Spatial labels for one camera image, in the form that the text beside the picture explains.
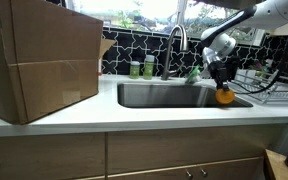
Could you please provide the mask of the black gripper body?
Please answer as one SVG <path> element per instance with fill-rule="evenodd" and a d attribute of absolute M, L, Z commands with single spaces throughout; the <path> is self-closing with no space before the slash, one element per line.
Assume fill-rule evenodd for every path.
<path fill-rule="evenodd" d="M 231 81 L 235 79 L 237 69 L 240 65 L 240 57 L 232 56 L 226 61 L 217 60 L 208 66 L 208 71 L 216 83 Z"/>

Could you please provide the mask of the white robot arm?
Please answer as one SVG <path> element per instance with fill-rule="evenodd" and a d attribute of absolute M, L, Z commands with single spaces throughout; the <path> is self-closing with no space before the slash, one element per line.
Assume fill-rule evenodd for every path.
<path fill-rule="evenodd" d="M 208 28 L 201 35 L 203 60 L 207 71 L 215 80 L 218 90 L 228 91 L 228 72 L 221 61 L 236 45 L 236 40 L 227 31 L 237 27 L 271 30 L 288 24 L 288 0 L 264 0 L 241 9 L 218 25 Z"/>

